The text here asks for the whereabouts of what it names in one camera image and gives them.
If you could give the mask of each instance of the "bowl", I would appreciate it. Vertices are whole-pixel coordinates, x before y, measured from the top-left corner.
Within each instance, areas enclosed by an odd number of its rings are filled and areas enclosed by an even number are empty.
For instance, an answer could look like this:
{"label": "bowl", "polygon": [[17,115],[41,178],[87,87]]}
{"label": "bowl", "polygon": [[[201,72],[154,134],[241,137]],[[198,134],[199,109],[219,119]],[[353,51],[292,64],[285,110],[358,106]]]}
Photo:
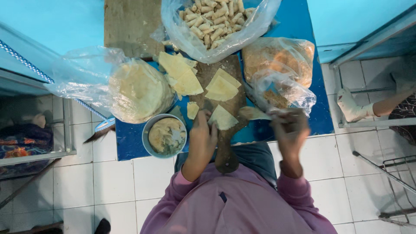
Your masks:
{"label": "bowl", "polygon": [[186,144],[186,142],[185,142],[182,145],[182,147],[176,153],[174,153],[174,154],[163,155],[163,154],[159,154],[159,153],[157,153],[156,151],[153,150],[153,148],[152,148],[152,146],[150,145],[150,142],[149,142],[149,132],[150,132],[150,129],[152,129],[153,125],[156,122],[158,122],[159,120],[164,119],[164,118],[175,118],[175,119],[179,120],[181,122],[181,124],[182,124],[181,130],[184,130],[185,131],[185,141],[188,138],[188,133],[186,132],[185,125],[183,124],[183,122],[178,117],[176,117],[174,115],[170,115],[170,114],[160,114],[160,115],[156,115],[153,118],[149,119],[149,121],[147,121],[146,125],[144,125],[143,133],[141,134],[141,140],[143,141],[143,145],[144,145],[144,148],[146,149],[146,151],[151,156],[155,156],[155,157],[160,158],[160,159],[168,159],[168,158],[171,158],[171,157],[179,154],[183,150],[183,147],[185,147],[185,144]]}

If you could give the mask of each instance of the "blue wall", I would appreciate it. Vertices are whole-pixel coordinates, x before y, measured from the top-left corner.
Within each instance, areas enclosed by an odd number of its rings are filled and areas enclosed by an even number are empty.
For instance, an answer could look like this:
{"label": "blue wall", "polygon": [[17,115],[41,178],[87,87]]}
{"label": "blue wall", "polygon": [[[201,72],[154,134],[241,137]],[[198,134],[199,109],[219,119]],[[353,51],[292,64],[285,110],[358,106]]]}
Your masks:
{"label": "blue wall", "polygon": [[[307,0],[321,63],[330,62],[355,43],[416,4],[416,0]],[[379,54],[374,50],[371,55]]]}
{"label": "blue wall", "polygon": [[[16,37],[0,28],[0,39],[48,75],[58,55],[104,44],[104,0],[0,0],[0,5],[0,23],[18,31]],[[40,79],[4,51],[0,68]]]}

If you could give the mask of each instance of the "wooden cutting board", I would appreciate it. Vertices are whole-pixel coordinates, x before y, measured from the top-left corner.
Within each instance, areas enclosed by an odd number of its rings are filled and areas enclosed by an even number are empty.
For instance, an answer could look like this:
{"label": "wooden cutting board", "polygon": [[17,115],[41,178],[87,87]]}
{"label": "wooden cutting board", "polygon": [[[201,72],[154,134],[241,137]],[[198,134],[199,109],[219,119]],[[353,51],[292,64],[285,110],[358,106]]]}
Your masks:
{"label": "wooden cutting board", "polygon": [[127,57],[151,60],[165,51],[150,34],[161,24],[162,0],[105,0],[104,46],[121,48]]}
{"label": "wooden cutting board", "polygon": [[[241,83],[241,86],[238,88],[238,94],[226,102],[215,101],[205,97],[208,92],[205,88],[208,86],[212,77],[214,77],[219,68],[222,68]],[[220,104],[239,122],[234,127],[226,131],[219,131],[218,133],[218,149],[217,157],[215,159],[215,167],[223,174],[231,173],[237,170],[239,165],[237,156],[231,151],[231,138],[235,133],[248,124],[248,120],[238,116],[238,110],[241,107],[246,106],[243,76],[241,74],[238,55],[230,55],[218,63],[209,65],[199,62],[196,69],[198,70],[196,77],[201,83],[202,88],[204,88],[204,93],[189,96],[190,101],[196,102],[200,109],[207,109],[211,112],[213,112],[217,105]]]}

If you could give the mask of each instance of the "bandaged foot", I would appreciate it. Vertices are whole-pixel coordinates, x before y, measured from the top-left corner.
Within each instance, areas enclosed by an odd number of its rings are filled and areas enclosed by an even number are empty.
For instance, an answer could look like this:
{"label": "bandaged foot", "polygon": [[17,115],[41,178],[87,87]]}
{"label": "bandaged foot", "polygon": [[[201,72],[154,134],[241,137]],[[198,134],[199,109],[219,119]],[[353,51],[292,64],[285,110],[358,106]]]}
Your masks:
{"label": "bandaged foot", "polygon": [[367,106],[358,106],[348,88],[341,89],[338,92],[337,103],[342,113],[344,113],[347,122],[357,122],[362,119],[375,117],[373,103]]}

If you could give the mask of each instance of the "clear plastic bag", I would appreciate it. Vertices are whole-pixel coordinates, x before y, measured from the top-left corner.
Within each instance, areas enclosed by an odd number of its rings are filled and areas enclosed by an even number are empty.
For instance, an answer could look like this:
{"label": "clear plastic bag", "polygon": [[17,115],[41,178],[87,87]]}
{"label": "clear plastic bag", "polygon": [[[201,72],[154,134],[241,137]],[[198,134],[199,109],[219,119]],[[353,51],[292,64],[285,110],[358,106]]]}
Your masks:
{"label": "clear plastic bag", "polygon": [[123,122],[143,123],[165,113],[174,93],[166,78],[141,59],[126,57],[123,50],[92,46],[71,50],[52,65],[53,94],[79,98],[110,111]]}
{"label": "clear plastic bag", "polygon": [[315,45],[307,40],[285,37],[260,37],[243,48],[244,76],[247,82],[263,69],[296,74],[295,81],[309,88]]}
{"label": "clear plastic bag", "polygon": [[[243,0],[243,2],[245,8],[257,7],[257,9],[247,19],[241,31],[233,33],[213,50],[207,50],[191,32],[186,22],[179,17],[178,10],[183,5],[189,5],[189,0],[162,0],[162,23],[174,46],[199,62],[216,63],[265,34],[279,9],[281,0]],[[160,40],[163,35],[159,32],[152,35],[152,38]]]}
{"label": "clear plastic bag", "polygon": [[293,72],[280,73],[271,69],[256,72],[249,86],[245,83],[248,97],[264,112],[287,107],[303,108],[306,115],[316,103],[316,95],[294,81]]}

